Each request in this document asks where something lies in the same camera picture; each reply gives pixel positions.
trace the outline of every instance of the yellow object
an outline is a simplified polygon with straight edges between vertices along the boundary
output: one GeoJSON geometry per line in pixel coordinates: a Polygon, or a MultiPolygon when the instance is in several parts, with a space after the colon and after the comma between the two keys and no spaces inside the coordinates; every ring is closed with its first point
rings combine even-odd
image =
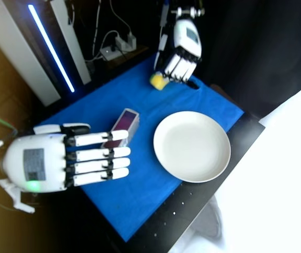
{"type": "Polygon", "coordinates": [[[152,75],[149,81],[152,84],[152,86],[154,86],[154,88],[156,88],[159,91],[161,91],[167,85],[167,83],[169,83],[169,81],[165,80],[161,74],[157,73],[152,75]]]}

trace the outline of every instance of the blue light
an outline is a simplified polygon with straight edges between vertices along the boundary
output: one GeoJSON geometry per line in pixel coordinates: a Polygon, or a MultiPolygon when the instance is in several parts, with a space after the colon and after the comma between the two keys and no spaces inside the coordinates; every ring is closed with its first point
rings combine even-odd
{"type": "Polygon", "coordinates": [[[52,46],[51,41],[50,41],[49,37],[47,36],[47,34],[45,32],[45,29],[44,29],[44,27],[41,23],[41,20],[39,19],[38,15],[37,15],[35,7],[32,4],[29,4],[28,8],[29,8],[29,10],[31,12],[31,15],[33,16],[33,18],[36,22],[36,25],[37,25],[39,31],[41,32],[41,34],[43,36],[43,39],[45,40],[45,43],[46,43],[47,47],[49,48],[53,58],[55,59],[55,62],[57,63],[57,66],[58,66],[59,70],[61,71],[68,87],[70,88],[71,92],[74,92],[75,89],[73,88],[72,83],[71,83],[70,79],[68,78],[68,76],[65,72],[65,69],[63,68],[63,66],[61,64],[61,61],[59,60],[58,55],[56,54],[56,51],[55,51],[54,47],[52,46]]]}

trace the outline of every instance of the robotic hand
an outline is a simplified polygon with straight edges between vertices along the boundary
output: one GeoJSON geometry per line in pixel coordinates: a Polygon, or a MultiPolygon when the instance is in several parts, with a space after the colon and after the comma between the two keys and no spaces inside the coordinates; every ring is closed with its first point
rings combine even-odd
{"type": "Polygon", "coordinates": [[[169,32],[160,35],[154,63],[156,72],[150,78],[150,82],[158,90],[162,90],[169,81],[183,82],[197,89],[196,84],[188,81],[201,60],[202,54],[198,31],[192,19],[203,15],[204,10],[179,7],[171,13],[176,14],[176,23],[174,29],[169,26],[169,32]]]}
{"type": "Polygon", "coordinates": [[[14,207],[33,213],[21,203],[21,192],[55,192],[68,187],[118,179],[128,175],[128,147],[76,150],[76,147],[122,140],[128,131],[89,133],[82,123],[42,125],[35,135],[17,138],[8,147],[2,169],[8,176],[0,185],[13,198],[14,207]]]}

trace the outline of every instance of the blue mat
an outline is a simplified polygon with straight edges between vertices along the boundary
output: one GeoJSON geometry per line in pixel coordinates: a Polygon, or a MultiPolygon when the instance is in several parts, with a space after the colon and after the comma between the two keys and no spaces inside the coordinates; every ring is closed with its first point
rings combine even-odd
{"type": "Polygon", "coordinates": [[[178,111],[197,111],[216,120],[225,131],[243,111],[205,86],[193,90],[170,83],[162,91],[149,83],[154,58],[151,57],[103,87],[82,98],[42,124],[84,122],[92,132],[112,128],[124,108],[140,113],[140,125],[130,148],[131,165],[125,178],[82,186],[84,192],[106,219],[127,241],[181,181],[170,175],[157,161],[153,135],[157,125],[178,111]]]}

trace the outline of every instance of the round plate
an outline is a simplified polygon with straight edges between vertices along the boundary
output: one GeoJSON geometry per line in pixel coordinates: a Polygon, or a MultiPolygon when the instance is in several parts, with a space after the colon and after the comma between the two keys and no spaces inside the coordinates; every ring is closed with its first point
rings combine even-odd
{"type": "Polygon", "coordinates": [[[192,183],[218,177],[231,155],[229,138],[222,127],[212,118],[191,111],[169,115],[158,125],[154,150],[170,174],[192,183]]]}

